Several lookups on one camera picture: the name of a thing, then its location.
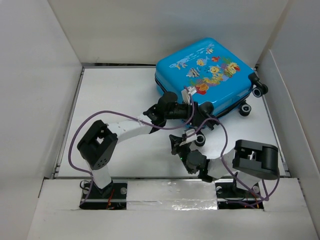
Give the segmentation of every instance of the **suitcase wheel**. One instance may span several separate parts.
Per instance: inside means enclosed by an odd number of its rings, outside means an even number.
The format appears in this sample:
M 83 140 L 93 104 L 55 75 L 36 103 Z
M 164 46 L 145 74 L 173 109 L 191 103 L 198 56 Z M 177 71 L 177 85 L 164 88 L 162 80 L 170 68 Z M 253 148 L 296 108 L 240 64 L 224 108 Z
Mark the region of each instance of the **suitcase wheel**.
M 202 147 L 206 143 L 206 137 L 203 135 L 201 132 L 199 132 L 196 135 L 196 140 L 194 141 L 194 144 L 197 145 L 198 147 Z
M 251 106 L 247 103 L 240 105 L 239 113 L 241 116 L 248 116 L 251 112 Z
M 268 92 L 268 87 L 265 84 L 262 84 L 261 86 L 256 86 L 252 93 L 256 98 L 260 98 L 262 95 L 266 94 Z
M 256 98 L 260 98 L 260 97 L 262 96 L 262 88 L 256 86 L 256 87 L 252 90 L 252 93 L 253 93 L 253 95 L 254 95 Z

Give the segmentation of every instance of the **screw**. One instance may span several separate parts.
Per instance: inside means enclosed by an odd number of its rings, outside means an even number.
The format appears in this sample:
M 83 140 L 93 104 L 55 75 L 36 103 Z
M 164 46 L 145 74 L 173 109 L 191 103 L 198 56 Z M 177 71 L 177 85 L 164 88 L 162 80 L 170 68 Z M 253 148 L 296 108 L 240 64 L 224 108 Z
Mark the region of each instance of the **screw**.
M 258 194 L 260 192 L 260 188 L 258 186 L 253 186 L 252 190 L 254 193 Z
M 217 186 L 215 188 L 215 191 L 216 191 L 217 194 L 222 194 L 222 186 Z
M 126 189 L 125 187 L 122 187 L 122 188 L 120 189 L 120 193 L 121 193 L 121 194 L 127 194 L 127 189 Z

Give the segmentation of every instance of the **children's suitcase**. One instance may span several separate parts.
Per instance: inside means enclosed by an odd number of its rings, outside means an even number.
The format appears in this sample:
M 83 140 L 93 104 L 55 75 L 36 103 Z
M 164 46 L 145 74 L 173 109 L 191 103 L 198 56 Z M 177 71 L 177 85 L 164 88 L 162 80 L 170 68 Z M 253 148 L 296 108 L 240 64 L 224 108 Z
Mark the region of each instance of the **children's suitcase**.
M 182 102 L 181 91 L 195 87 L 193 100 L 200 106 L 213 104 L 217 118 L 239 108 L 249 115 L 246 98 L 252 92 L 257 98 L 268 92 L 254 71 L 212 38 L 200 40 L 162 60 L 156 65 L 155 81 L 160 93 L 174 92 Z

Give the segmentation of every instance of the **purple cable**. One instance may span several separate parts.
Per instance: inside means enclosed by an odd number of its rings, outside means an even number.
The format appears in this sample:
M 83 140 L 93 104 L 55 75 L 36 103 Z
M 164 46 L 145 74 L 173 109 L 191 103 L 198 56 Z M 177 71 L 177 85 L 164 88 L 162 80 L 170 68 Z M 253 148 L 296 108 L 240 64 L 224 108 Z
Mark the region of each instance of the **purple cable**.
M 202 124 L 198 127 L 198 129 L 197 129 L 194 133 L 192 133 L 191 135 L 189 135 L 188 138 L 191 137 L 191 136 L 193 136 L 193 135 L 195 135 L 195 134 L 197 134 L 197 133 L 202 129 L 202 127 L 206 124 L 206 122 L 207 122 L 207 121 L 210 121 L 210 120 L 216 122 L 216 123 L 219 124 L 219 125 L 221 125 L 221 127 L 223 128 L 224 134 L 225 134 L 225 144 L 224 144 L 224 147 L 223 147 L 223 149 L 222 149 L 222 151 L 221 151 L 221 154 L 220 154 L 221 161 L 222 161 L 222 164 L 223 164 L 223 166 L 225 167 L 225 169 L 228 171 L 228 173 L 229 173 L 236 181 L 238 181 L 238 182 L 239 182 L 242 186 L 244 186 L 251 194 L 253 194 L 253 196 L 257 196 L 258 198 L 260 198 L 260 199 L 261 199 L 261 200 L 260 200 L 261 202 L 263 202 L 263 201 L 268 201 L 268 200 L 269 200 L 269 197 L 271 196 L 271 194 L 273 194 L 273 193 L 275 192 L 275 190 L 277 189 L 280 178 L 278 178 L 278 181 L 277 181 L 277 183 L 275 184 L 275 187 L 274 187 L 274 189 L 272 190 L 272 192 L 271 192 L 270 194 L 268 194 L 268 192 L 267 192 L 267 188 L 266 188 L 265 181 L 262 180 L 262 184 L 263 184 L 263 187 L 264 187 L 264 191 L 265 191 L 266 197 L 262 197 L 261 195 L 255 193 L 249 186 L 247 186 L 243 181 L 241 181 L 241 180 L 231 171 L 231 169 L 228 167 L 227 163 L 226 163 L 225 160 L 224 160 L 223 155 L 224 155 L 224 152 L 225 152 L 225 150 L 226 150 L 226 148 L 227 148 L 227 145 L 228 145 L 228 134 L 227 134 L 227 130 L 226 130 L 225 126 L 224 126 L 217 118 L 209 117 L 209 118 L 207 118 L 206 120 L 204 120 L 204 121 L 202 122 Z M 245 203 L 245 202 L 241 202 L 241 201 L 228 201 L 228 202 L 229 202 L 229 203 L 232 203 L 232 202 L 233 202 L 233 203 L 240 203 L 240 204 Z
M 80 132 L 80 130 L 84 127 L 84 125 L 87 124 L 87 122 L 89 122 L 92 118 L 94 118 L 95 116 L 97 115 L 100 115 L 100 114 L 114 114 L 114 115 L 118 115 L 118 116 L 122 116 L 122 117 L 125 117 L 127 119 L 131 119 L 133 121 L 136 121 L 136 122 L 140 122 L 144 125 L 147 125 L 147 126 L 150 126 L 150 127 L 153 127 L 155 129 L 160 129 L 160 130 L 175 130 L 175 129 L 180 129 L 184 126 L 186 126 L 187 124 L 189 124 L 189 122 L 192 120 L 192 118 L 194 117 L 195 115 L 195 104 L 194 104 L 194 100 L 192 98 L 192 95 L 190 94 L 188 88 L 185 86 L 184 89 L 186 89 L 186 91 L 188 92 L 188 94 L 190 95 L 190 100 L 191 100 L 191 104 L 192 104 L 192 113 L 191 113 L 191 116 L 190 118 L 185 122 L 183 123 L 182 125 L 179 125 L 179 126 L 175 126 L 175 127 L 161 127 L 161 126 L 156 126 L 156 125 L 153 125 L 151 123 L 148 123 L 148 122 L 145 122 L 145 121 L 142 121 L 136 117 L 133 117 L 133 116 L 129 116 L 129 115 L 126 115 L 126 114 L 123 114 L 123 113 L 120 113 L 120 112 L 116 112 L 116 111 L 109 111 L 109 110 L 103 110 L 103 111 L 98 111 L 94 114 L 92 114 L 91 116 L 89 116 L 86 120 L 84 120 L 83 123 L 81 123 L 81 125 L 78 127 L 78 129 L 75 131 L 75 134 L 73 135 L 72 137 L 72 140 L 71 140 L 71 143 L 70 143 L 70 146 L 69 146 L 69 151 L 68 151 L 68 162 L 70 164 L 70 166 L 75 169 L 75 170 L 78 170 L 80 172 L 83 172 L 83 173 L 87 173 L 91 176 L 91 182 L 90 182 L 90 186 L 89 186 L 89 190 L 88 190 L 88 193 L 86 194 L 84 200 L 82 202 L 80 202 L 80 205 L 82 205 L 89 197 L 89 193 L 91 192 L 91 189 L 92 189 L 92 186 L 93 186 L 93 183 L 94 183 L 94 177 L 92 175 L 92 173 L 88 170 L 85 170 L 85 169 L 82 169 L 82 168 L 79 168 L 77 166 L 75 166 L 73 163 L 72 163 L 72 160 L 71 160 L 71 153 L 72 153 L 72 148 L 75 144 L 75 141 L 76 141 L 76 138 Z

